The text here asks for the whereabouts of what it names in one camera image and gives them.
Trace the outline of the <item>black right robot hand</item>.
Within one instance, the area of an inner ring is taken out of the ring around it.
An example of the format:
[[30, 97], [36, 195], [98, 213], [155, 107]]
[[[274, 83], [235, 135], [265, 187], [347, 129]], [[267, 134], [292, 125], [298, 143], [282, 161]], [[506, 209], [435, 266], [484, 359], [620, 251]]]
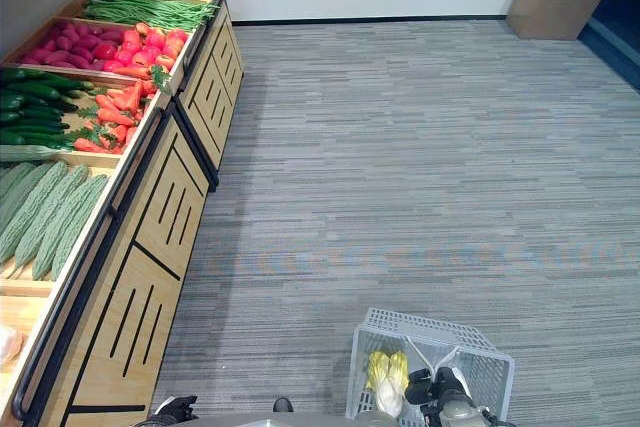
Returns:
[[473, 401], [461, 380], [449, 367], [440, 367], [435, 374], [428, 369], [414, 371], [404, 393], [411, 405], [420, 407], [426, 416], [437, 416], [450, 402], [462, 402], [473, 406]]

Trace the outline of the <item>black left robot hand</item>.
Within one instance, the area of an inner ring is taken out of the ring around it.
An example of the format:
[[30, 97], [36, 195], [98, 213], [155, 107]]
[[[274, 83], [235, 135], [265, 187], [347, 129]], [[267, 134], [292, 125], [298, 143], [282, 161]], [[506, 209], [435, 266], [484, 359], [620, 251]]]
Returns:
[[168, 397], [158, 407], [147, 423], [151, 426], [171, 426], [197, 419], [193, 413], [193, 405], [197, 402], [195, 395]]

